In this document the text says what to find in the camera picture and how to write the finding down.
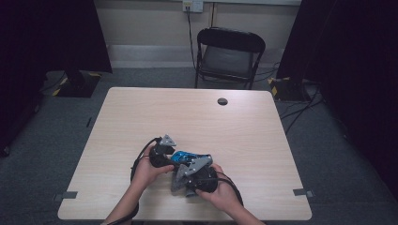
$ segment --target person's left hand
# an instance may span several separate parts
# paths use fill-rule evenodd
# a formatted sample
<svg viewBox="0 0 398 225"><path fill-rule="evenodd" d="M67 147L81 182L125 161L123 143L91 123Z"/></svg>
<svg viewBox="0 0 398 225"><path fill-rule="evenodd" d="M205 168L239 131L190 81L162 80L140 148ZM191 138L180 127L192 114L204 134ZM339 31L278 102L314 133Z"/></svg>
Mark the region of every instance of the person's left hand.
<svg viewBox="0 0 398 225"><path fill-rule="evenodd" d="M138 163L137 169L135 171L135 175L132 178L132 183L136 183L139 186L142 186L143 189L152 184L156 178L162 173L168 173L173 170L173 165L168 165L160 168L156 168L152 166L149 160L149 151L153 147L153 145L148 146L147 149L143 153L143 158L141 158Z"/></svg>

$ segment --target light wood tabletop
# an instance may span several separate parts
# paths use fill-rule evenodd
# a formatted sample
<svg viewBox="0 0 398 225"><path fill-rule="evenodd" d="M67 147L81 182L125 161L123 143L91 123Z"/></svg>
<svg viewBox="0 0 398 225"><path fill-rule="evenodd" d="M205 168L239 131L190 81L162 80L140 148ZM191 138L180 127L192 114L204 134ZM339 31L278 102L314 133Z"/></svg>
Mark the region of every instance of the light wood tabletop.
<svg viewBox="0 0 398 225"><path fill-rule="evenodd" d="M227 99L224 106L219 98ZM272 95L266 91L111 88L68 191L61 219L105 219L130 184L130 167L144 146L165 134L175 149L210 154L237 185L245 207L260 220L312 216ZM162 174L140 199L137 220L226 221L200 197L172 194Z"/></svg>

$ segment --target electrical outlet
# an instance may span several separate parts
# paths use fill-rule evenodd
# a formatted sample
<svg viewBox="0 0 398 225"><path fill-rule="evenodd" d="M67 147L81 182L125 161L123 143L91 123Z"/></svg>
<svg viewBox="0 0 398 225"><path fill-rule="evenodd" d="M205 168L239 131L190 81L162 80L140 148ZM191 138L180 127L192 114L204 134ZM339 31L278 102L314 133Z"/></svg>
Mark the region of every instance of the electrical outlet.
<svg viewBox="0 0 398 225"><path fill-rule="evenodd" d="M192 7L193 3L192 1L182 1L182 11L187 11L187 8L190 9L190 12L193 12L193 7Z"/></svg>
<svg viewBox="0 0 398 225"><path fill-rule="evenodd" d="M203 12L203 0L182 1L182 11L187 11L187 8L190 12Z"/></svg>

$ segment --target wall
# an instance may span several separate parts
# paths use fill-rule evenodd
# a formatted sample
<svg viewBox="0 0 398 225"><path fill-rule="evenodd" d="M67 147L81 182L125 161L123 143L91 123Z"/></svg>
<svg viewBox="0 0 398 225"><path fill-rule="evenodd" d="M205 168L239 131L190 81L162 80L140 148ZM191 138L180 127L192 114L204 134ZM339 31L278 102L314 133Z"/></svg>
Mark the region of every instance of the wall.
<svg viewBox="0 0 398 225"><path fill-rule="evenodd" d="M108 45L156 46L159 50L175 47L189 51L188 18L182 12L181 1L101 0L96 1L96 7ZM262 37L267 43L264 60L270 64L278 62L298 10L297 5L205 2L203 13L191 13L193 47L197 33L205 27L236 28Z"/></svg>

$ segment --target chair backrest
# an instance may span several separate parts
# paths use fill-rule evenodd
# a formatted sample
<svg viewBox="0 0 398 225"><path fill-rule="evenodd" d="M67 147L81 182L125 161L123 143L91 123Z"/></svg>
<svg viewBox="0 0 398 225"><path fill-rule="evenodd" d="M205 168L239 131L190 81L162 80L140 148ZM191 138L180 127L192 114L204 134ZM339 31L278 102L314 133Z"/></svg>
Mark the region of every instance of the chair backrest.
<svg viewBox="0 0 398 225"><path fill-rule="evenodd" d="M220 27L201 30L197 36L198 48L201 44L223 49L262 54L266 43L258 35Z"/></svg>

